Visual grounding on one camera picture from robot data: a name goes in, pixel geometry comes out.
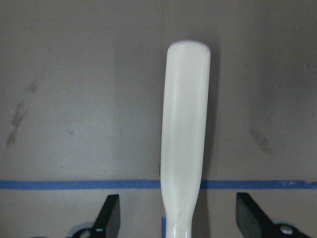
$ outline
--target gray wall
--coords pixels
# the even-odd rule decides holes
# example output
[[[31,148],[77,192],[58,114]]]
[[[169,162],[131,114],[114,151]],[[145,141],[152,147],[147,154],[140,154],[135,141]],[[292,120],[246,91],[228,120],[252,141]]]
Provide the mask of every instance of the gray wall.
[[[193,39],[212,52],[203,179],[316,181],[316,12],[315,0],[0,1],[0,179],[158,180],[166,51]],[[0,236],[64,237],[114,192],[119,237],[159,238],[159,190],[3,189]],[[241,237],[235,192],[200,193],[193,236]],[[250,193],[317,236],[315,191]]]

